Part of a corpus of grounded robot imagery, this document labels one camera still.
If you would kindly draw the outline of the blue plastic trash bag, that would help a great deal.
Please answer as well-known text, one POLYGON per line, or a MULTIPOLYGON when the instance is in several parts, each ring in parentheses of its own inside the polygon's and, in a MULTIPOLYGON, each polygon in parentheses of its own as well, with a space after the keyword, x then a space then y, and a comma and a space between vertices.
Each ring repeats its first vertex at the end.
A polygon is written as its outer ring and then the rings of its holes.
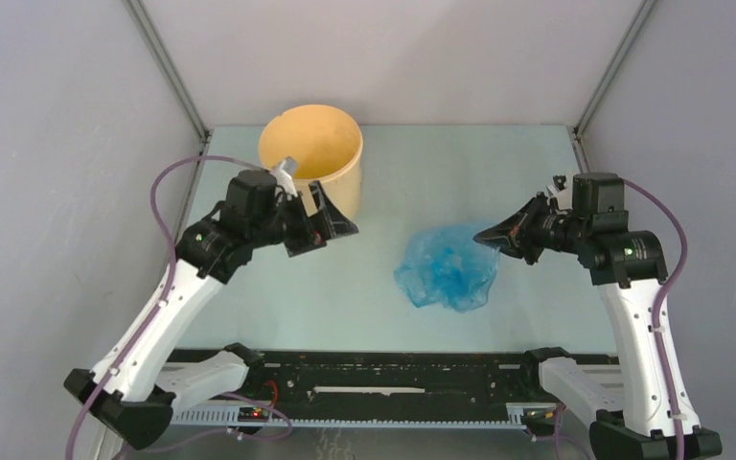
POLYGON ((499 253, 473 237, 490 226, 488 221, 453 223, 412 235, 394 270, 398 289, 416 308, 439 304, 463 313, 486 306, 499 253))

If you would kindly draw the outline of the yellow trash bin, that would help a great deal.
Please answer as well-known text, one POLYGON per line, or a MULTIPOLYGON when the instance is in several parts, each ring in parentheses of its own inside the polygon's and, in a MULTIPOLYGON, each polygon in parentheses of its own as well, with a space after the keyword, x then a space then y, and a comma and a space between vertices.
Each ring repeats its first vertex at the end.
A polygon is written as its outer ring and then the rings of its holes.
POLYGON ((310 184, 318 180, 334 206, 354 219, 361 201, 363 147, 362 131, 347 112, 305 104, 286 110, 264 127, 258 154, 268 168, 287 157, 298 162, 292 177, 309 213, 316 211, 310 184))

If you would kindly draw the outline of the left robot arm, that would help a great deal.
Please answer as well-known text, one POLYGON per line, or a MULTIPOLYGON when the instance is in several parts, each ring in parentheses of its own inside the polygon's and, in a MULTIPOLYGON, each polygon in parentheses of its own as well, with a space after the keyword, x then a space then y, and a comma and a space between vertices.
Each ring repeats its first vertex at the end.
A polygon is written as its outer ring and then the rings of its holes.
POLYGON ((115 347, 91 369, 74 369, 64 386, 90 414, 135 450, 154 444, 173 417, 215 396, 253 399, 265 386, 258 353, 240 343, 168 371, 177 342, 197 314, 247 265, 255 250, 283 246, 290 257, 357 234, 318 181, 308 214, 285 171, 244 170, 225 199, 185 229, 159 287, 115 347))

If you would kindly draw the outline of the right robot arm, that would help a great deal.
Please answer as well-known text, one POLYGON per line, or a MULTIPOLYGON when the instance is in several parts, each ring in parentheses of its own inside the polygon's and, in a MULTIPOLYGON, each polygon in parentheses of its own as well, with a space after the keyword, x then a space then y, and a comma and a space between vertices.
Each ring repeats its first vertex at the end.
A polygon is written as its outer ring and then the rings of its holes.
POLYGON ((559 349, 536 351, 518 378, 530 400, 555 397, 588 430, 597 459, 709 459, 720 435, 702 425, 679 368, 667 295, 679 276, 650 231, 633 231, 629 182, 611 172, 557 175, 477 243, 529 265, 546 250, 574 255, 609 316, 623 381, 614 394, 559 349))

